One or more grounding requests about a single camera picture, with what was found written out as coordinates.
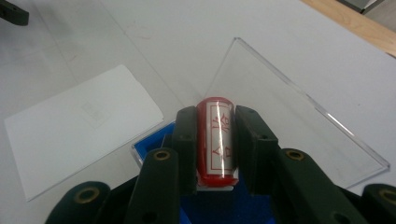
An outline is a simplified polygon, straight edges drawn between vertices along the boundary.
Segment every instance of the red cylindrical container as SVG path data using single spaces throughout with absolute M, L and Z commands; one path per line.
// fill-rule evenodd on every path
M 198 110 L 198 185 L 234 186 L 233 103 L 222 97 L 204 99 Z

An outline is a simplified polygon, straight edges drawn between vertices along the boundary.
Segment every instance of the brass screw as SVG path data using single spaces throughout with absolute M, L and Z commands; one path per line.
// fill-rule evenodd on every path
M 76 203 L 90 203 L 95 200 L 99 196 L 100 190 L 97 187 L 87 187 L 79 190 L 75 197 L 74 201 Z

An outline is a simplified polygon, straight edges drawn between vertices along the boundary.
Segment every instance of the wooden edge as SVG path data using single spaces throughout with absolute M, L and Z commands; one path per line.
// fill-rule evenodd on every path
M 396 33 L 335 0 L 301 0 L 355 35 L 396 57 Z

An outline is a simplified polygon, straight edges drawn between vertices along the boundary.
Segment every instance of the clear acrylic sheet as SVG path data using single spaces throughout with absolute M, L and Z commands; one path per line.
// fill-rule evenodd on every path
M 230 46 L 205 95 L 211 96 L 256 110 L 281 147 L 308 153 L 340 187 L 389 169 L 387 161 L 241 38 Z

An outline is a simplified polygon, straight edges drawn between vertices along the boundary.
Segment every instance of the white card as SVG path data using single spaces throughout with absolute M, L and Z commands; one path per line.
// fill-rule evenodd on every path
M 27 201 L 163 121 L 123 65 L 5 120 Z

